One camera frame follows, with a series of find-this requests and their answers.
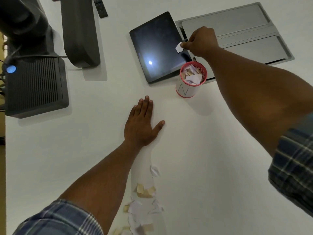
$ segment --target blue light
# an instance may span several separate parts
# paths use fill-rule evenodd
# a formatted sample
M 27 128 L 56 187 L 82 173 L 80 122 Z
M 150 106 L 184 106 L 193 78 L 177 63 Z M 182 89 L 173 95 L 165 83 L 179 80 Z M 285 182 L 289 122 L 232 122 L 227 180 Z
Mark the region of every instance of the blue light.
M 14 73 L 16 71 L 16 67 L 14 65 L 11 65 L 7 67 L 7 72 L 8 73 Z

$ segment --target black tablet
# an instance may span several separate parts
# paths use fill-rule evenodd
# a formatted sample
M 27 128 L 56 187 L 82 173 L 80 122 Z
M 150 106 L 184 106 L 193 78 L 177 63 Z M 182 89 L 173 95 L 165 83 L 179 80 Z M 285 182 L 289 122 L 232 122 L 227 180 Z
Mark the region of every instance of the black tablet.
M 147 82 L 180 70 L 191 61 L 187 50 L 177 53 L 182 38 L 167 11 L 129 32 Z

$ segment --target container of paper scraps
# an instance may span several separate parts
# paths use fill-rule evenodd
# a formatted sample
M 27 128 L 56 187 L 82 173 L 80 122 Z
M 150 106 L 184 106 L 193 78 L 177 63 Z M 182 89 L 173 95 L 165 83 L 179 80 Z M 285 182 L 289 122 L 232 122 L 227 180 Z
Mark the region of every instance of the container of paper scraps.
M 183 98 L 193 97 L 208 77 L 205 67 L 198 62 L 185 63 L 180 69 L 176 92 Z

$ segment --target person's right arm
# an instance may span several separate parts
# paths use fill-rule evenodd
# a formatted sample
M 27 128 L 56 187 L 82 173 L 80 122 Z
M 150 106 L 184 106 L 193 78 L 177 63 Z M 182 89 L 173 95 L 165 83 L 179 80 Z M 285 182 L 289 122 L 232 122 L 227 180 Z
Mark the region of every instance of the person's right arm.
M 273 156 L 281 135 L 313 111 L 313 87 L 297 75 L 220 48 L 201 27 L 181 44 L 211 66 L 229 109 Z

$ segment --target person's left hand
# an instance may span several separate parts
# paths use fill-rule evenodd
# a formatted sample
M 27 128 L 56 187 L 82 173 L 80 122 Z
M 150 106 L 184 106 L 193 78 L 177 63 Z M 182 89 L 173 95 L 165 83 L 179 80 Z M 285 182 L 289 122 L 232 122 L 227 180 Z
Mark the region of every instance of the person's left hand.
M 140 99 L 137 106 L 134 106 L 129 114 L 125 125 L 125 142 L 131 143 L 139 149 L 147 146 L 156 139 L 158 133 L 165 124 L 160 121 L 153 129 L 151 127 L 151 116 L 153 111 L 153 101 L 149 96 L 145 100 Z

